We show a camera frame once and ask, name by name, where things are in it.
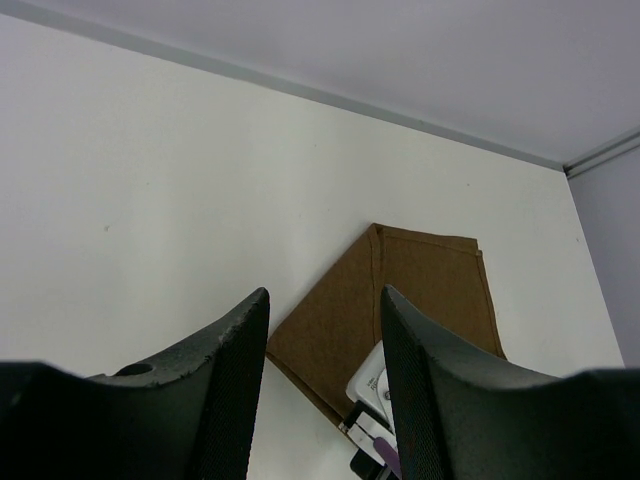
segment black object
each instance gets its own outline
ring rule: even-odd
[[[382,293],[403,480],[640,475],[640,373],[556,379],[487,354]]]
[[[349,468],[361,480],[377,480],[384,467],[367,455],[364,450],[358,449],[351,459]]]
[[[259,289],[113,377],[0,364],[0,478],[246,478],[268,323]]]
[[[353,425],[355,425],[356,421],[358,420],[358,417],[362,412],[365,412],[367,415],[373,418],[376,422],[378,422],[384,428],[386,429],[389,428],[389,422],[387,422],[386,419],[381,417],[378,412],[376,412],[373,408],[371,408],[369,405],[364,403],[362,400],[356,401],[355,405],[353,406],[353,410],[349,412],[349,415],[347,415],[347,418],[345,418],[344,422],[342,422],[343,428],[348,431],[351,427],[353,427]]]

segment white wall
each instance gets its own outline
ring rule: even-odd
[[[559,172],[10,17],[0,59],[4,358],[110,372],[258,285],[275,325],[377,221],[479,239],[512,360],[620,363]]]
[[[640,150],[570,181],[625,364],[640,367]]]

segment small hole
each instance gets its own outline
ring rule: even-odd
[[[148,363],[132,363],[131,365],[127,365],[126,367],[120,369],[118,373],[114,375],[114,377],[130,377],[131,375],[142,375],[143,373],[148,373],[153,370],[153,365],[149,365]]]

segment purple object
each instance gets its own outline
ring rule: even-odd
[[[398,477],[398,480],[402,480],[402,473],[400,472],[400,457],[398,456],[398,452],[389,445],[389,442],[381,437],[374,438],[373,448],[378,452],[378,455],[382,457],[395,476]]]

